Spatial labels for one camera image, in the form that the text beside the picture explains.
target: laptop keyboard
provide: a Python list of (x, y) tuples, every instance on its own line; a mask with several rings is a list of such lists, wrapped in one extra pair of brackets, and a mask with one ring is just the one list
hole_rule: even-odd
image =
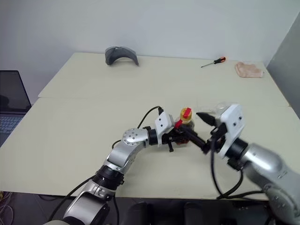
[(0, 117), (0, 133), (10, 134), (21, 121), (22, 117)]

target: table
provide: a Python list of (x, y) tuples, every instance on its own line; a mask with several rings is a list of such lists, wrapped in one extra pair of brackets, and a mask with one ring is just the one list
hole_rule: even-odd
[[(206, 67), (206, 73), (200, 69), (196, 73), (191, 72), (191, 67), (196, 69), (196, 64), (205, 64), (206, 60), (155, 57), (141, 57), (141, 67), (125, 62), (116, 67), (99, 67), (93, 58), (101, 57), (101, 54), (74, 54), (41, 92), (41, 98), (0, 148), (1, 190), (66, 195), (100, 168), (111, 151), (111, 144), (120, 139), (125, 130), (136, 127), (151, 107), (161, 105), (177, 117), (185, 106), (195, 112), (201, 105), (230, 98), (239, 100), (243, 106), (246, 127), (241, 138), (272, 149), (300, 173), (300, 153), (297, 151), (300, 122), (267, 72), (264, 78), (240, 78), (230, 66), (234, 62), (228, 61)], [(87, 66), (90, 60), (94, 63)], [(188, 73), (182, 73), (181, 67), (188, 64)], [(121, 67), (125, 68), (123, 76)], [(72, 80), (72, 68), (88, 70), (86, 79), (76, 72)], [(170, 90), (170, 86), (164, 86), (160, 81), (169, 81), (177, 89)], [(136, 88), (129, 88), (129, 83)], [(156, 117), (157, 113), (152, 112), (144, 125), (153, 125)], [(207, 139), (211, 127), (195, 114), (194, 119), (196, 132)], [(224, 191), (238, 180), (238, 173), (218, 157), (216, 171)], [(245, 179), (237, 193), (253, 189), (258, 188)], [(189, 143), (186, 147), (176, 148), (173, 153), (169, 153), (166, 146), (142, 150), (116, 195), (211, 199), (217, 193), (210, 178), (209, 156)]]

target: laptop screen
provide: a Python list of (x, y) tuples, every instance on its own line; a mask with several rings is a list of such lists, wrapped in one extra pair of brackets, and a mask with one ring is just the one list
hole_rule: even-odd
[(0, 70), (0, 112), (27, 112), (30, 108), (19, 72)]

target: gray plastic object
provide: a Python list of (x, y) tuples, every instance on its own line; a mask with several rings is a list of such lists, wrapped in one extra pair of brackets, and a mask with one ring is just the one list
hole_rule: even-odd
[(139, 62), (137, 61), (137, 56), (135, 51), (127, 47), (109, 47), (105, 50), (105, 62), (107, 65), (113, 64), (119, 58), (130, 58), (138, 66)]

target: laptop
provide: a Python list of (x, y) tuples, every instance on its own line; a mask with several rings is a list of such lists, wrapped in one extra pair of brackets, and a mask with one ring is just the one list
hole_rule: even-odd
[(19, 72), (0, 70), (0, 146), (30, 108)]

